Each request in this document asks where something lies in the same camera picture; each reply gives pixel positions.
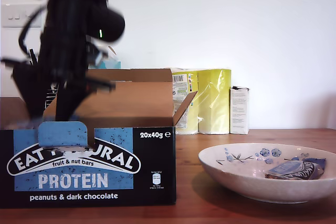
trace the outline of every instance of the snack bar wrapper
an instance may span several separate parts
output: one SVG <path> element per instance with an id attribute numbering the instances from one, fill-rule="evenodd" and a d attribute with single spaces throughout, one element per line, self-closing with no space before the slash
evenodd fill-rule
<path id="1" fill-rule="evenodd" d="M 289 179 L 289 180 L 312 180 L 318 179 L 324 173 L 325 159 L 310 161 L 287 161 L 274 167 L 265 173 L 265 178 Z"/>

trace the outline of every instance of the eat natural logo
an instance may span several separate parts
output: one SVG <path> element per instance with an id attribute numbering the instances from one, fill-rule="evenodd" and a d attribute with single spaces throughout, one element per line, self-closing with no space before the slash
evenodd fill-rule
<path id="1" fill-rule="evenodd" d="M 7 171 L 17 176 L 70 165 L 135 174 L 140 170 L 141 162 L 126 149 L 96 138 L 95 152 L 52 152 L 34 144 L 12 157 L 7 164 Z"/>

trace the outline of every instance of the light switch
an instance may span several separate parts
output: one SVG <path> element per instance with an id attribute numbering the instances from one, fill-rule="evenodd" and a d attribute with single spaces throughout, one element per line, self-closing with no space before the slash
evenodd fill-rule
<path id="1" fill-rule="evenodd" d="M 1 24 L 2 27 L 15 28 L 24 27 L 40 5 L 2 5 L 1 6 Z M 41 27 L 41 13 L 37 15 L 30 27 Z"/>

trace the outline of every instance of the text 20x40g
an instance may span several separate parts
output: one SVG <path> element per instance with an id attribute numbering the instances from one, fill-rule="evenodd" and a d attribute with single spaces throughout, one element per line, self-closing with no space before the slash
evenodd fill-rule
<path id="1" fill-rule="evenodd" d="M 172 134 L 170 132 L 164 133 L 165 137 L 170 137 Z M 147 133 L 147 132 L 140 132 L 140 138 L 163 138 L 163 133 L 159 132 L 153 132 L 153 133 Z"/>

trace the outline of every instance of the wooden tabletop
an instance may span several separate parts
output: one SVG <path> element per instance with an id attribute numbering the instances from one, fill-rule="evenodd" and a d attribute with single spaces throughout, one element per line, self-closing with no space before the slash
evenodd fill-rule
<path id="1" fill-rule="evenodd" d="M 176 140 L 177 202 L 174 206 L 0 209 L 0 224 L 336 223 L 336 195 L 299 205 L 269 204 L 229 191 L 203 171 L 197 156 L 204 148 L 251 142 L 293 144 L 336 153 L 334 130 L 251 130 L 248 135 L 179 135 Z"/>

